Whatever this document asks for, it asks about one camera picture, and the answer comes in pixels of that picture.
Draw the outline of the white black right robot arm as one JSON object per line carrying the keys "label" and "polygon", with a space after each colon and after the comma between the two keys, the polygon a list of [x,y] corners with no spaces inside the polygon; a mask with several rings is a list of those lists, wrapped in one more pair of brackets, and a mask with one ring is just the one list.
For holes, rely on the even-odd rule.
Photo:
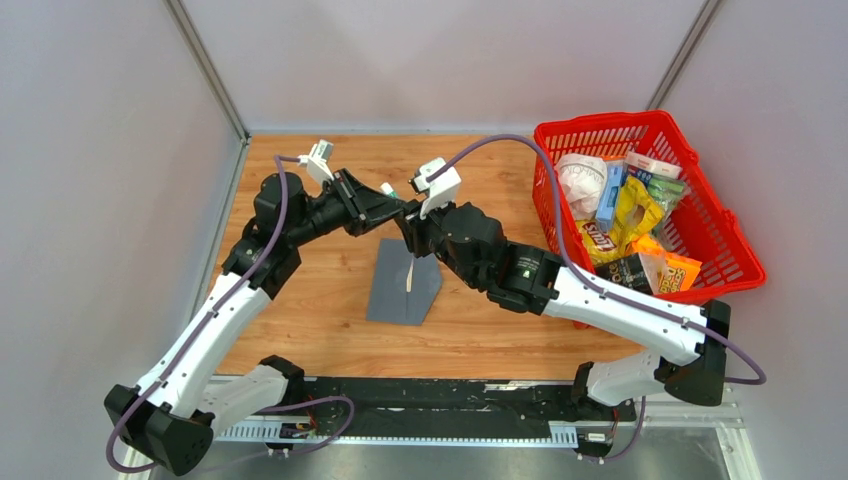
{"label": "white black right robot arm", "polygon": [[644,347],[612,362],[578,367],[573,410],[598,417],[625,400],[666,392],[698,406],[723,400],[730,308],[667,302],[617,285],[538,247],[510,241],[501,223],[470,203],[422,216],[409,202],[395,222],[409,251],[434,256],[467,287],[516,313],[576,320]]}

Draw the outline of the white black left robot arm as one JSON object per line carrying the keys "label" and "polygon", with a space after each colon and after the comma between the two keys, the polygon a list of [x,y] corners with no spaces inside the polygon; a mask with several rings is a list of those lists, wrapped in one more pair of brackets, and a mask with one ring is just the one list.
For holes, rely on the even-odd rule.
{"label": "white black left robot arm", "polygon": [[299,247],[337,229],[360,236],[402,215],[406,203],[374,190],[347,170],[332,173],[318,196],[294,173],[268,176],[254,215],[222,264],[207,300],[168,352],[137,383],[115,385],[104,406],[113,423],[106,444],[121,473],[116,442],[175,475],[193,470],[221,433],[268,407],[285,415],[306,399],[303,372],[278,356],[226,384],[209,381],[246,326],[281,291],[301,264]]}

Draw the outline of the white letter paper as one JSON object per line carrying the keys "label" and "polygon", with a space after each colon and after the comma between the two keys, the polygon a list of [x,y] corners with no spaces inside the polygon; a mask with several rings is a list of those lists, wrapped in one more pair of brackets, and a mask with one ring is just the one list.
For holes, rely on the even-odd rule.
{"label": "white letter paper", "polygon": [[414,286],[414,270],[415,270],[415,257],[410,258],[410,262],[408,265],[406,279],[405,279],[405,292],[407,294],[411,294]]}

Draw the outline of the green white glue stick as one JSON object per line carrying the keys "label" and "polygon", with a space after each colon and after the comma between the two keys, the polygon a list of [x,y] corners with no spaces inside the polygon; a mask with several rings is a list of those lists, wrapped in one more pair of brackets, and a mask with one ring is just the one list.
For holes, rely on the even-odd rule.
{"label": "green white glue stick", "polygon": [[399,195],[396,190],[388,182],[383,182],[380,185],[380,191],[388,197],[399,199]]}

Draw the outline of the grey-blue paper envelope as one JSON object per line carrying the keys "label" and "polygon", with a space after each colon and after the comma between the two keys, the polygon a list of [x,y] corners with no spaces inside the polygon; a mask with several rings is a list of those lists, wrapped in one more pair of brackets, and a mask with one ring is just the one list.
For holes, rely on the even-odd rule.
{"label": "grey-blue paper envelope", "polygon": [[415,257],[403,240],[382,239],[369,292],[366,320],[420,326],[443,284],[434,255]]}

